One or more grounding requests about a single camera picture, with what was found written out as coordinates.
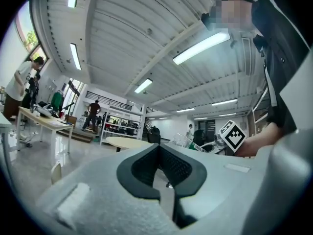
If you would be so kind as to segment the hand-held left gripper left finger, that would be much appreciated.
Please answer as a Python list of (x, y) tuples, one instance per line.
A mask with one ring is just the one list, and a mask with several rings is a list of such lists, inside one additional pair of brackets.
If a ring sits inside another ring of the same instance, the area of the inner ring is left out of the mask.
[(158, 144), (86, 163), (52, 185), (37, 206), (74, 235), (177, 235), (153, 188)]

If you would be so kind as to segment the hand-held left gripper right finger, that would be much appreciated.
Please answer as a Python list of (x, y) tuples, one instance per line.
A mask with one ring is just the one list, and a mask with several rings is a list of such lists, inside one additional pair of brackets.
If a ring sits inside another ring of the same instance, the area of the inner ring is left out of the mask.
[(270, 147), (255, 158), (203, 153), (161, 144), (159, 158), (169, 166), (174, 187), (174, 219), (168, 229), (243, 229), (261, 187)]

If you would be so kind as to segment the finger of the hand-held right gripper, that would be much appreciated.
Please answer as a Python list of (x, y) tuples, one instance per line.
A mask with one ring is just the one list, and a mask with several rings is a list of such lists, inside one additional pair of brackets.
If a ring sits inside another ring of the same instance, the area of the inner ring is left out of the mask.
[(212, 141), (212, 142), (205, 143), (204, 145), (201, 145), (201, 148), (206, 153), (209, 153), (209, 152), (212, 152), (215, 149), (215, 146), (216, 146), (215, 141)]

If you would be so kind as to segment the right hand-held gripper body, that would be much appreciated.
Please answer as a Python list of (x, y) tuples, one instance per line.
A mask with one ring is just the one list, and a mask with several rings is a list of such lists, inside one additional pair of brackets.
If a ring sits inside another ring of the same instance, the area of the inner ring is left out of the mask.
[(246, 133), (233, 120), (228, 120), (219, 129), (215, 128), (213, 141), (215, 141), (215, 149), (212, 154), (219, 155), (234, 155), (240, 148)]

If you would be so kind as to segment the clear plastic bottle green label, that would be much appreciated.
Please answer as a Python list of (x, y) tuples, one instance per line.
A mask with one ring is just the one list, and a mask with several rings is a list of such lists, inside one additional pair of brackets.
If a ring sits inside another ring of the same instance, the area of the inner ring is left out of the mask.
[(206, 152), (203, 148), (195, 144), (193, 141), (191, 141), (189, 138), (186, 136), (176, 133), (174, 137), (169, 141), (170, 144), (174, 144), (176, 146), (188, 148), (191, 150), (197, 150), (200, 152)]

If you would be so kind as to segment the beige waste bin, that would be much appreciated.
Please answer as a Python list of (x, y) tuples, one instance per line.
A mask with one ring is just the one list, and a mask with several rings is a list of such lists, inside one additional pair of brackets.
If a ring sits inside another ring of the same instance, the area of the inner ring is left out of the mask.
[(55, 184), (62, 179), (62, 167), (60, 163), (56, 163), (51, 169), (51, 184)]

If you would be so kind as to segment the person's right forearm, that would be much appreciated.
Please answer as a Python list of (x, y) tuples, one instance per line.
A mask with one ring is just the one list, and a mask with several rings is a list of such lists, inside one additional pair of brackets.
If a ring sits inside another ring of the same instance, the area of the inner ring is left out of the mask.
[(236, 151), (237, 157), (254, 157), (258, 150), (267, 145), (274, 145), (283, 137), (283, 130), (275, 123), (270, 123), (261, 133), (246, 138)]

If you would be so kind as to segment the black headrest office chair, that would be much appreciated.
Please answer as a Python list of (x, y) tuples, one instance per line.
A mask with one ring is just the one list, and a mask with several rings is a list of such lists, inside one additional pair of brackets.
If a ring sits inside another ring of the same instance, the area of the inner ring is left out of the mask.
[(202, 129), (196, 130), (193, 135), (193, 143), (198, 146), (202, 146), (205, 144), (205, 133)]

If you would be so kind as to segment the black glass double door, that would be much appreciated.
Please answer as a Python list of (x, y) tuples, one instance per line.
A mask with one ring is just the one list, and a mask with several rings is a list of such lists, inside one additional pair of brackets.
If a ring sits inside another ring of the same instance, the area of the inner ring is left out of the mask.
[(198, 129), (203, 130), (208, 138), (214, 138), (216, 122), (214, 119), (202, 119), (198, 121)]

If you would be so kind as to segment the black mesh office chair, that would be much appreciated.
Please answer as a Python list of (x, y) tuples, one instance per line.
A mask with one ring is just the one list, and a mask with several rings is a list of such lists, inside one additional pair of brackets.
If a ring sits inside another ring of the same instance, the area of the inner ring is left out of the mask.
[(161, 143), (160, 131), (158, 128), (153, 126), (147, 133), (147, 141), (149, 143)]

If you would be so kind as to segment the round beige table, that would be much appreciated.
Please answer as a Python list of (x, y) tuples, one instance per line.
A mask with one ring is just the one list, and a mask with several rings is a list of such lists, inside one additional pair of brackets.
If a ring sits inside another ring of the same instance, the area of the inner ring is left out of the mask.
[(120, 152), (121, 149), (140, 148), (150, 144), (146, 141), (124, 137), (107, 137), (106, 142), (116, 147), (116, 152)]

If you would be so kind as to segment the low wooden platform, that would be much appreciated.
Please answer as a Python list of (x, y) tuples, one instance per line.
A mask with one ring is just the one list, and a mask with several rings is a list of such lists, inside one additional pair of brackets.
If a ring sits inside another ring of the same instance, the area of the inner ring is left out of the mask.
[[(57, 131), (57, 133), (65, 137), (69, 137), (69, 129), (59, 130)], [(74, 128), (71, 138), (73, 140), (91, 143), (96, 138), (96, 135), (92, 134), (91, 132), (82, 131), (80, 129)]]

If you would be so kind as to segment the white metal storage rack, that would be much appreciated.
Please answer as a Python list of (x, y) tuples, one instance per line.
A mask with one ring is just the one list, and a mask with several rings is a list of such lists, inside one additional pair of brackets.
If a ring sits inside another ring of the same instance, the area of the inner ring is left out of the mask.
[(141, 112), (110, 105), (100, 134), (100, 144), (109, 144), (107, 138), (121, 137), (142, 140), (144, 117)]

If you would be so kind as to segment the wooden-top desk white legs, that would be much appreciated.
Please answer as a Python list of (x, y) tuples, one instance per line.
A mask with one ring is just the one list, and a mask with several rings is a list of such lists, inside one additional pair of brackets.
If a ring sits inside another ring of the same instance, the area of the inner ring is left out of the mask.
[(56, 132), (61, 130), (68, 130), (69, 136), (68, 136), (68, 143), (67, 143), (67, 153), (70, 153), (70, 142), (73, 132), (73, 125), (72, 124), (65, 124), (61, 123), (57, 118), (55, 117), (41, 117), (37, 116), (35, 113), (32, 113), (30, 109), (19, 107), (19, 114), (17, 118), (17, 130), (16, 130), (16, 138), (17, 138), (17, 150), (21, 150), (20, 146), (20, 122), (22, 119), (22, 116), (27, 117), (28, 119), (34, 121), (35, 123), (38, 123), (41, 126), (41, 141), (43, 136), (43, 129), (49, 129), (51, 130), (51, 151), (54, 153), (55, 150), (55, 138), (56, 138)]

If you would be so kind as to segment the black mezzanine railing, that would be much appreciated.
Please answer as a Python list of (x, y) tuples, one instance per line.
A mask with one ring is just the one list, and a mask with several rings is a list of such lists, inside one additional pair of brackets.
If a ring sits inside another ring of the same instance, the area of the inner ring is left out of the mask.
[(90, 91), (87, 91), (86, 98), (91, 99), (91, 100), (98, 100), (98, 102), (100, 102), (100, 103), (103, 103), (106, 105), (111, 105), (111, 106), (118, 107), (121, 109), (129, 110), (129, 111), (132, 110), (131, 105), (128, 105), (128, 104), (125, 104), (125, 103), (101, 96), (99, 94), (95, 94), (95, 93), (90, 92)]

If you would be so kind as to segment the person's black striped jacket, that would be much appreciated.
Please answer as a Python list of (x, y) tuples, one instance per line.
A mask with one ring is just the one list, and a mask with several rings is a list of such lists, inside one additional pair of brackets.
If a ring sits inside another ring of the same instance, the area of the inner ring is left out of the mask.
[(296, 125), (280, 93), (301, 66), (309, 48), (274, 0), (254, 1), (251, 16), (260, 32), (253, 42), (265, 58), (270, 97), (267, 121), (275, 123), (284, 134), (289, 134), (296, 130)]

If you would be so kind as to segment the green hanging garment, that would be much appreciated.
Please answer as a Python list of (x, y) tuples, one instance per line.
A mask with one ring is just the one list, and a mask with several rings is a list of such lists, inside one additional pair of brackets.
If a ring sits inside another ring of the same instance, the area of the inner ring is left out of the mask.
[(63, 109), (64, 99), (64, 95), (60, 90), (54, 93), (50, 103), (54, 112), (59, 112)]

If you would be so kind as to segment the dark-framed window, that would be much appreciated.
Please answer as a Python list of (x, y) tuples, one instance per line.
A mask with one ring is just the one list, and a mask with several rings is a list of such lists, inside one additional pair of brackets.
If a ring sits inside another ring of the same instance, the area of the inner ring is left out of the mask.
[(40, 40), (33, 25), (29, 0), (27, 0), (17, 12), (15, 16), (15, 26), (22, 45), (27, 52), (26, 59), (35, 60), (38, 57), (42, 57), (45, 63), (47, 56), (40, 44)]

